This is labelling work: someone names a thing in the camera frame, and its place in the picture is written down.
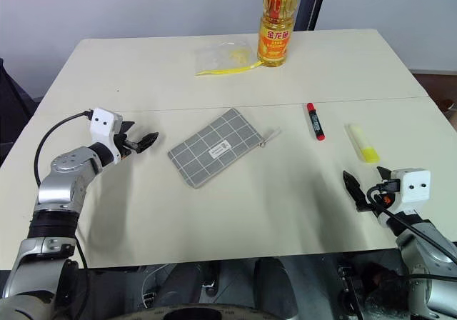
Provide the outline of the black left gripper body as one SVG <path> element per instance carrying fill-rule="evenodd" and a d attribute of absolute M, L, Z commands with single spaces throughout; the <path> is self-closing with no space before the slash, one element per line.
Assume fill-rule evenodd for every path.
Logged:
<path fill-rule="evenodd" d="M 127 139 L 127 134 L 121 133 L 121 128 L 119 132 L 114 135 L 114 143 L 121 155 L 121 158 L 126 158 L 132 151 L 136 152 L 136 143 L 129 141 Z"/>

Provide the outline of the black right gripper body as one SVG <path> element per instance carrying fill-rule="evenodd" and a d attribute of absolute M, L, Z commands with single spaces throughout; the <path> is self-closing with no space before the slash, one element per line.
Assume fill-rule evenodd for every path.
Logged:
<path fill-rule="evenodd" d="M 358 212 L 371 211 L 380 214 L 380 209 L 388 209 L 395 201 L 395 194 L 380 190 L 377 186 L 372 187 L 372 191 L 363 193 L 358 189 L 356 193 L 356 210 Z"/>

